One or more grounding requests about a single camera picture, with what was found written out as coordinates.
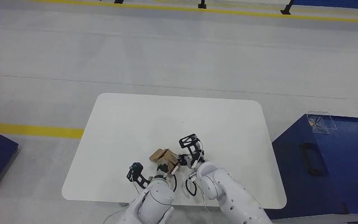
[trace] blue cabinet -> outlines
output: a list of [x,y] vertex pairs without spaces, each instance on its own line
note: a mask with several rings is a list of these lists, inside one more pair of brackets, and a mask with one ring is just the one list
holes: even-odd
[[12,155],[17,151],[18,144],[0,135],[0,172],[5,168]]
[[[342,180],[340,176],[350,175],[349,168],[345,167],[346,162],[351,166],[356,164],[353,161],[358,157],[353,156],[351,151],[358,156],[358,149],[354,148],[358,146],[358,142],[355,143],[358,141],[358,135],[352,132],[350,136],[346,136],[347,131],[342,125],[336,121],[335,123],[338,124],[337,130],[332,134],[313,133],[307,115],[303,115],[273,141],[272,146],[285,188],[287,204],[283,209],[268,209],[267,214],[271,219],[349,213],[348,201],[342,197],[337,182],[341,181],[345,186],[358,180],[352,176],[350,181]],[[331,172],[336,173],[336,166],[341,170],[337,177],[331,175]]]
[[295,0],[294,4],[303,6],[358,8],[357,0]]

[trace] blue barrier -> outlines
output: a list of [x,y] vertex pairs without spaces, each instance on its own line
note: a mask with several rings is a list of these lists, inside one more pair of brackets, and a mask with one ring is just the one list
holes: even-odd
[[301,6],[358,8],[357,0],[295,0],[294,4]]
[[5,168],[12,155],[17,151],[18,144],[0,135],[0,172]]

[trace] blue object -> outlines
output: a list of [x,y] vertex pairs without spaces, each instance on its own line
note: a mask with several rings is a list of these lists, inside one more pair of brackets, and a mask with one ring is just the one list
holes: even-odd
[[[267,209],[271,219],[346,213],[306,115],[274,140],[272,146],[287,204],[283,209]],[[321,175],[314,176],[308,172],[306,157],[311,168],[320,171]]]
[[358,214],[358,118],[332,116],[337,130],[314,134],[340,200]]
[[0,135],[0,172],[5,168],[12,155],[17,151],[18,144]]
[[302,6],[358,8],[357,0],[296,0],[294,4]]

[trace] white wire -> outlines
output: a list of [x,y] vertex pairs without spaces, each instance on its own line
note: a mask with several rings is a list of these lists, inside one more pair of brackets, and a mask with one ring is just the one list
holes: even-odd
[[117,212],[115,212],[115,213],[113,213],[113,214],[110,214],[109,216],[107,216],[107,218],[103,221],[102,224],[105,224],[105,222],[106,222],[110,217],[114,216],[115,214],[118,214],[118,213],[120,213],[120,212],[124,212],[125,210],[127,210],[127,208],[129,208],[129,206],[130,206],[130,204],[128,204],[127,207],[125,207],[124,209],[119,210],[119,211],[117,211]]
[[197,159],[198,162],[199,162],[199,159],[200,159],[200,157],[201,157],[201,155],[202,155],[202,152],[204,151],[204,145],[202,145],[202,142],[201,142],[201,141],[199,141],[199,142],[200,142],[200,144],[201,144],[201,152],[200,152],[199,158]]
[[133,185],[134,185],[136,191],[138,192],[138,194],[140,194],[138,188],[136,187],[136,185],[135,185],[135,183],[134,183],[134,181],[133,181],[133,174],[130,174],[130,178],[132,179],[132,183],[133,183]]
[[[132,180],[132,182],[133,182],[133,185],[134,185],[136,191],[138,192],[138,194],[140,194],[138,188],[136,187],[136,185],[135,185],[135,183],[134,183],[134,181],[133,181],[133,174],[130,174],[130,178],[131,178],[131,180]],[[103,221],[102,224],[105,224],[105,222],[106,222],[110,217],[114,216],[115,214],[118,214],[118,213],[120,213],[120,212],[124,212],[125,210],[127,210],[127,208],[128,208],[129,206],[130,206],[130,204],[128,204],[128,206],[125,207],[124,209],[119,210],[119,211],[117,211],[117,212],[115,212],[115,213],[113,213],[113,214],[110,214],[109,216],[107,216],[107,218]]]
[[209,212],[208,208],[205,206],[205,203],[204,203],[204,193],[202,192],[201,187],[198,184],[196,184],[196,185],[200,189],[200,192],[201,192],[201,197],[202,197],[201,204],[202,204],[202,206],[204,206],[204,208],[206,209],[206,211],[208,212],[208,214],[210,216],[210,224],[213,224],[213,215]]

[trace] black handle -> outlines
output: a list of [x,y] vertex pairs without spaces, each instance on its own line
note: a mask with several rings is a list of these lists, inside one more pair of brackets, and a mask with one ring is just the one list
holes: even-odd
[[309,159],[309,156],[307,153],[308,150],[312,150],[312,151],[316,152],[316,150],[314,149],[315,145],[312,143],[303,143],[299,147],[300,147],[300,150],[302,151],[305,163],[307,165],[307,172],[312,176],[322,176],[323,170],[315,169],[312,167],[312,164],[310,162],[310,159]]

